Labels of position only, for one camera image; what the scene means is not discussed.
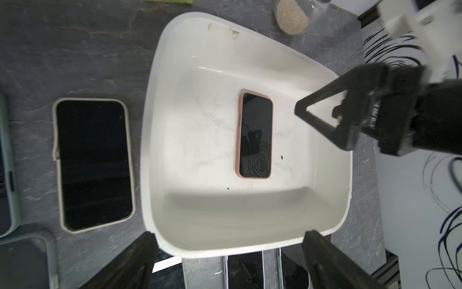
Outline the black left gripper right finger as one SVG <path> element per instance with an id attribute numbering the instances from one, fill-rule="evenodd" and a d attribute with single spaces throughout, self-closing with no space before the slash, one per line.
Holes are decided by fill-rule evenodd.
<path id="1" fill-rule="evenodd" d="M 383 289 L 318 231 L 305 233 L 302 248 L 315 289 Z"/>

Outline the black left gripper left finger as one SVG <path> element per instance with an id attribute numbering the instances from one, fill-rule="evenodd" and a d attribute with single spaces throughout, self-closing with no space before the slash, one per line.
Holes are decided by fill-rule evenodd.
<path id="1" fill-rule="evenodd" d="M 155 234 L 144 232 L 82 289 L 146 289 L 158 255 Z"/>

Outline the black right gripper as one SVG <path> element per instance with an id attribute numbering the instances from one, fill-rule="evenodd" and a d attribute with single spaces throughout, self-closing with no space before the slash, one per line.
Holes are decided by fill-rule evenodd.
<path id="1" fill-rule="evenodd" d="M 413 152 L 416 103 L 422 90 L 423 66 L 403 66 L 391 70 L 383 64 L 357 66 L 320 90 L 299 100 L 294 113 L 339 149 L 355 149 L 362 129 L 368 126 L 371 111 L 381 97 L 376 122 L 380 152 L 396 157 Z M 308 108 L 334 95 L 345 93 L 341 103 L 332 109 L 331 117 L 338 121 L 332 126 L 308 111 Z"/>

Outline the white plastic storage box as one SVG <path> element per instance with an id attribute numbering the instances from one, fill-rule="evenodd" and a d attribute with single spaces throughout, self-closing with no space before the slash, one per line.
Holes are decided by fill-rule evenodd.
<path id="1" fill-rule="evenodd" d="M 350 208 L 353 156 L 294 113 L 334 79 L 315 60 L 219 17 L 189 12 L 170 21 L 150 72 L 140 155 L 143 220 L 160 248 L 208 258 L 337 231 Z M 237 175 L 245 92 L 273 102 L 268 179 Z"/>

